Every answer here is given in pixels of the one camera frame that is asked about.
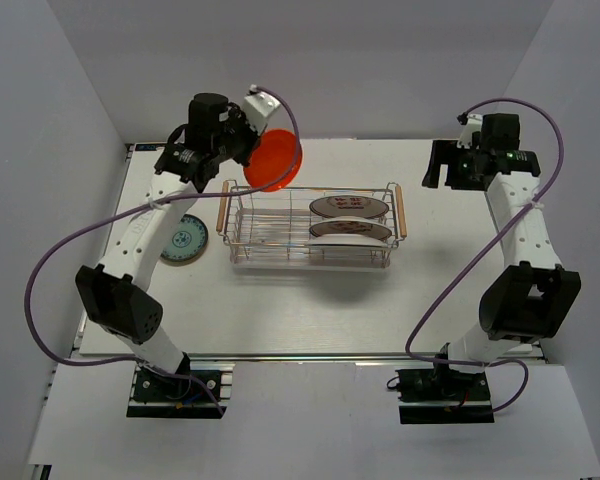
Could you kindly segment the orange plate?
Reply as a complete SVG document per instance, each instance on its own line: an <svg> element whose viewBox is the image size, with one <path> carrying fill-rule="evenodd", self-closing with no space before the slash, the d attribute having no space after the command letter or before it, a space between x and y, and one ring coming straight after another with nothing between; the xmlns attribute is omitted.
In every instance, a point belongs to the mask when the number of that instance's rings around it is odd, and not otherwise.
<svg viewBox="0 0 600 480"><path fill-rule="evenodd" d="M266 131L251 154L249 166L243 168L249 186L264 192L275 192L289 185L302 164L302 150L299 150L297 161L294 161L297 143L297 136L289 130Z"/></svg>

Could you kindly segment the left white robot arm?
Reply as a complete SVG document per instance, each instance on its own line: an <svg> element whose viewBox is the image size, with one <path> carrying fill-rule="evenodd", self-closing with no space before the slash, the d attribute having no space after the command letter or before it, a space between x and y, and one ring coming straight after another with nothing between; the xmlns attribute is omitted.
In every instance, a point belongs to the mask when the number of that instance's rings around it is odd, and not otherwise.
<svg viewBox="0 0 600 480"><path fill-rule="evenodd" d="M215 93L195 95L187 123L172 132L154 166L145 211L132 215L121 238L96 266L83 266L76 274L87 317L159 372L157 387L168 398L185 396L192 377L185 353L161 326L162 305L148 293L154 269L221 163L247 164L279 105L256 92L241 104Z"/></svg>

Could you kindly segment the teal patterned plate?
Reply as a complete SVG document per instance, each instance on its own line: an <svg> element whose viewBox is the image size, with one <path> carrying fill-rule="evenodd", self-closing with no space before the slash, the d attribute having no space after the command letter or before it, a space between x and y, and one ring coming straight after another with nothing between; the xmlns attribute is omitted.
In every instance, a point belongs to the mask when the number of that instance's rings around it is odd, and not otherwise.
<svg viewBox="0 0 600 480"><path fill-rule="evenodd" d="M162 250L161 259L176 265L193 262L204 253L208 241L205 223L197 216L185 214Z"/></svg>

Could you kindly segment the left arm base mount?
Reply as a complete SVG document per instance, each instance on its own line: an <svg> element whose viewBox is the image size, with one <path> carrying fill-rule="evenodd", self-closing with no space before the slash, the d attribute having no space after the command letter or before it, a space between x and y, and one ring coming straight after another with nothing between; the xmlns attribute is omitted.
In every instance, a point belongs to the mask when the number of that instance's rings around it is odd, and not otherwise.
<svg viewBox="0 0 600 480"><path fill-rule="evenodd" d="M221 419L231 396L233 369L229 365L191 364L194 381L160 379L136 368L130 389L127 418Z"/></svg>

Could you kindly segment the white printed plate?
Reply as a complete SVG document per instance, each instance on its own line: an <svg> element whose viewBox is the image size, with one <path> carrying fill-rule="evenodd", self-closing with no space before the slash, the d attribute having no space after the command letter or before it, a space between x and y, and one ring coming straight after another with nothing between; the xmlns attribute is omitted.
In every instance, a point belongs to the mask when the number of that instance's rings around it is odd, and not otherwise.
<svg viewBox="0 0 600 480"><path fill-rule="evenodd" d="M313 224L309 232L314 237L330 234L358 234L386 240L392 235L390 228L373 220L360 217L337 217Z"/></svg>
<svg viewBox="0 0 600 480"><path fill-rule="evenodd" d="M354 216L375 219L383 217L389 211L389 206L381 200L362 195L332 195L312 201L309 209L323 218Z"/></svg>
<svg viewBox="0 0 600 480"><path fill-rule="evenodd" d="M355 247L355 248L387 248L388 245L382 240L360 234L325 234L311 239L308 242L313 247Z"/></svg>

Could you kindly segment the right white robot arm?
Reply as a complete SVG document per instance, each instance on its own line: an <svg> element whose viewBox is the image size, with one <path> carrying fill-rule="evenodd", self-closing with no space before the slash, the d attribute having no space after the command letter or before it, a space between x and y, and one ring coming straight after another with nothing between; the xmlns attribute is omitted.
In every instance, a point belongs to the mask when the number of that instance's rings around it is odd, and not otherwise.
<svg viewBox="0 0 600 480"><path fill-rule="evenodd" d="M431 384L452 399L477 374L521 344L554 337L581 289L577 272L567 270L554 251L543 211L537 155L520 147L516 114L463 114L455 141L435 141L423 186L435 188L440 168L453 190L484 194L501 247L504 269L479 302L477 323L445 346L450 360L433 371Z"/></svg>

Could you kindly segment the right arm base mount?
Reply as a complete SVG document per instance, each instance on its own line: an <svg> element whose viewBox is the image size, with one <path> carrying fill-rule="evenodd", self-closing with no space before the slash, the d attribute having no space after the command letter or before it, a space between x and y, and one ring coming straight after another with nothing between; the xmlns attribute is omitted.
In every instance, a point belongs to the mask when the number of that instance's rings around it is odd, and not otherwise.
<svg viewBox="0 0 600 480"><path fill-rule="evenodd" d="M398 394L402 425L461 425L494 422L484 373L465 374L444 365L397 370L386 383Z"/></svg>

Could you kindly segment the yellow patterned plate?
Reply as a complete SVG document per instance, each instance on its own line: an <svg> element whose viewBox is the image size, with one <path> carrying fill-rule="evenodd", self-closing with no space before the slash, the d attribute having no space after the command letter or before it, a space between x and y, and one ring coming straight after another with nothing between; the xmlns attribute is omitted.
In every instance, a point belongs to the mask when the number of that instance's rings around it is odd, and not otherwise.
<svg viewBox="0 0 600 480"><path fill-rule="evenodd" d="M207 237L194 237L186 232L176 233L162 250L160 259L175 266L191 264L204 256L208 242Z"/></svg>

